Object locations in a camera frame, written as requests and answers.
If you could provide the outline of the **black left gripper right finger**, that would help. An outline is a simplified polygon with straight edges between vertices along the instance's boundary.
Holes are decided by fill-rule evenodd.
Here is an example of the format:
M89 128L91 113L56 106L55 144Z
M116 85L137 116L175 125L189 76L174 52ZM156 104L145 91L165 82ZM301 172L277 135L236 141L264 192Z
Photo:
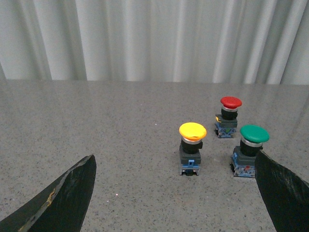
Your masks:
M309 184L263 150L255 159L255 179L278 232L309 230Z

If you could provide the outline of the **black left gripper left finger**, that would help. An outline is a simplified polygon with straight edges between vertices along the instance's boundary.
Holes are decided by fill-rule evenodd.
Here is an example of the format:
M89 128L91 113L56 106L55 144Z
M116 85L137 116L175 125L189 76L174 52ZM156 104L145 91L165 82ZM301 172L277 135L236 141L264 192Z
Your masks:
M86 156L0 222L2 232L79 232L92 197L96 159Z

